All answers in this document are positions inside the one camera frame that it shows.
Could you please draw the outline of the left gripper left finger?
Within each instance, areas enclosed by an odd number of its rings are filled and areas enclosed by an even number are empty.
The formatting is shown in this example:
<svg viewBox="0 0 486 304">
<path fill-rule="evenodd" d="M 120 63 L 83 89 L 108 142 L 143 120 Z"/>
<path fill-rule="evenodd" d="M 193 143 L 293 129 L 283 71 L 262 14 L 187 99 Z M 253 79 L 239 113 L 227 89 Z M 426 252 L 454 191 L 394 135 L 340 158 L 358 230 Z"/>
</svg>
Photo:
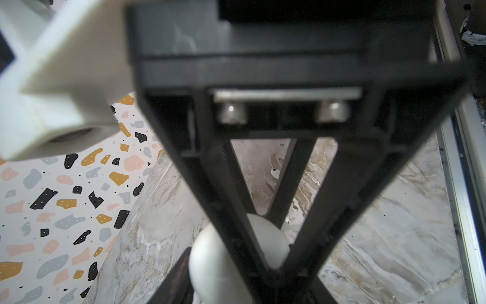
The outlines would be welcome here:
<svg viewBox="0 0 486 304">
<path fill-rule="evenodd" d="M 148 304 L 191 304 L 194 289 L 189 276 L 191 247 L 184 250 L 176 264 L 148 301 Z"/>
</svg>

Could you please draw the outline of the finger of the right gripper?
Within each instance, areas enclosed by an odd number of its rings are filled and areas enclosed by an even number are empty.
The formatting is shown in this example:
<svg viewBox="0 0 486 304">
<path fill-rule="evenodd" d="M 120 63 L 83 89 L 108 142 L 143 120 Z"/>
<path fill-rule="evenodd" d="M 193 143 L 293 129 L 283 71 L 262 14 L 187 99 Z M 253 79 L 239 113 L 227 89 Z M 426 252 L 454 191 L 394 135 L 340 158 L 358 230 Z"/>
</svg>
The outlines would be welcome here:
<svg viewBox="0 0 486 304">
<path fill-rule="evenodd" d="M 411 141 L 376 129 L 336 137 L 337 153 L 281 270 L 281 303 L 300 303 L 343 235 L 430 137 Z"/>
<path fill-rule="evenodd" d="M 229 141 L 209 141 L 182 157 L 181 172 L 221 237 L 253 303 L 278 303 L 279 275 L 269 267 L 247 214 L 258 215 Z"/>
</svg>

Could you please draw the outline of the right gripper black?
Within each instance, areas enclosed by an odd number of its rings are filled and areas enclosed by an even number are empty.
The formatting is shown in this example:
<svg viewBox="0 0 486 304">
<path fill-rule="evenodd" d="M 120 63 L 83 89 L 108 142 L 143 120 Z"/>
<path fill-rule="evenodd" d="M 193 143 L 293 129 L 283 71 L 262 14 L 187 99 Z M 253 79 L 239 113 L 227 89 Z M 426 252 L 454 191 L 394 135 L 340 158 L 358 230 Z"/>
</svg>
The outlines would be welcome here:
<svg viewBox="0 0 486 304">
<path fill-rule="evenodd" d="M 139 102 L 161 135 L 335 136 L 454 108 L 462 63 L 431 63 L 433 1 L 150 1 L 125 25 Z"/>
</svg>

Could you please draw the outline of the white earbud charging case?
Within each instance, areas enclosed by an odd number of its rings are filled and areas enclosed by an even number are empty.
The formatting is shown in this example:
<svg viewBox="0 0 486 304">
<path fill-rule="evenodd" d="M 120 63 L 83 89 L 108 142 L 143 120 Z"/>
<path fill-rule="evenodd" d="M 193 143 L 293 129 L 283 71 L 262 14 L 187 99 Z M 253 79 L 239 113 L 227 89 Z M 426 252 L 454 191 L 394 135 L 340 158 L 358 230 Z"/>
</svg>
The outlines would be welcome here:
<svg viewBox="0 0 486 304">
<path fill-rule="evenodd" d="M 247 214 L 269 267 L 277 270 L 286 260 L 289 241 L 269 220 Z M 189 257 L 189 276 L 203 303 L 253 303 L 250 292 L 213 225 L 196 238 Z"/>
</svg>

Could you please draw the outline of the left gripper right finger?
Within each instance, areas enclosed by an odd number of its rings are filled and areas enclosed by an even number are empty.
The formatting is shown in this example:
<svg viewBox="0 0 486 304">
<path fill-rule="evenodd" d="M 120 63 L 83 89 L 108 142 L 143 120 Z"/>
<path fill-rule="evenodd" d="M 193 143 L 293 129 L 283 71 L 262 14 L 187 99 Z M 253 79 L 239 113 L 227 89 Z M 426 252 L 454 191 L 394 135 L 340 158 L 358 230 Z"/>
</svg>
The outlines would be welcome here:
<svg viewBox="0 0 486 304">
<path fill-rule="evenodd" d="M 323 285 L 319 278 L 316 278 L 309 288 L 309 303 L 312 304 L 337 304 L 336 300 Z"/>
</svg>

